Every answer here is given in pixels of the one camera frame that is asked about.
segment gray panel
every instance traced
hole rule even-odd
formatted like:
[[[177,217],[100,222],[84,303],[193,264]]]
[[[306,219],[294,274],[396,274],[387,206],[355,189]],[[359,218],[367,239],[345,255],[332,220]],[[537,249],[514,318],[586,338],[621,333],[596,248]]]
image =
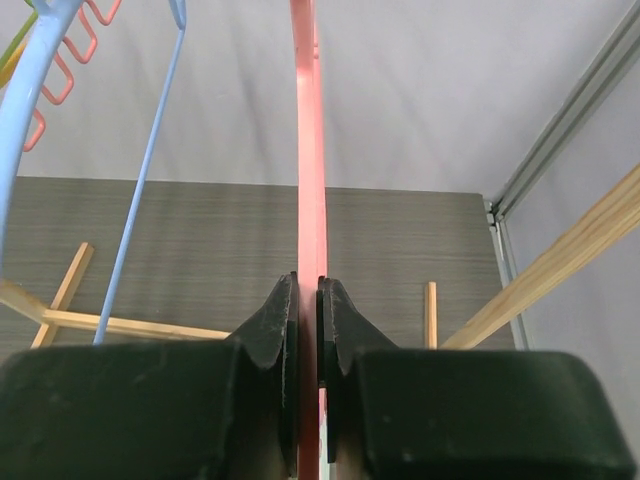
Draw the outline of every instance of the gray panel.
[[[96,252],[71,309],[98,313],[132,191],[128,181],[19,178],[6,277],[49,302],[88,241]],[[296,268],[296,200],[291,187],[150,182],[113,315],[235,328]],[[438,282],[442,339],[500,288],[479,195],[331,189],[328,204],[331,275],[401,345],[422,344],[427,281]],[[2,307],[0,358],[35,331]],[[483,345],[512,346],[508,329]]]

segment wooden rod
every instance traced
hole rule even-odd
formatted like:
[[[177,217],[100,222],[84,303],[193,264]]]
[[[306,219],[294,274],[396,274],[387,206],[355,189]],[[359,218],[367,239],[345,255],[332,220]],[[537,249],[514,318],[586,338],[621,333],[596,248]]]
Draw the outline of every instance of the wooden rod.
[[[15,283],[0,280],[0,302],[34,322],[43,323],[47,306]]]
[[[471,348],[640,224],[640,164],[560,236],[442,348]]]
[[[87,270],[94,249],[91,245],[84,242],[78,248],[76,255],[73,257],[69,269],[62,279],[62,283],[58,288],[58,293],[51,302],[51,310],[66,310],[71,305],[71,300],[82,281],[84,272]],[[58,326],[53,323],[43,323],[38,329],[31,348],[47,347],[53,343],[53,339],[58,333]]]
[[[438,304],[436,282],[425,288],[425,345],[431,350],[438,348]]]
[[[100,315],[47,309],[44,312],[43,318],[46,322],[53,323],[58,327],[95,331],[98,326],[98,321],[100,320]],[[107,332],[143,338],[192,340],[223,339],[229,335],[228,332],[208,330],[206,328],[183,327],[180,325],[127,320],[123,318],[110,318]]]

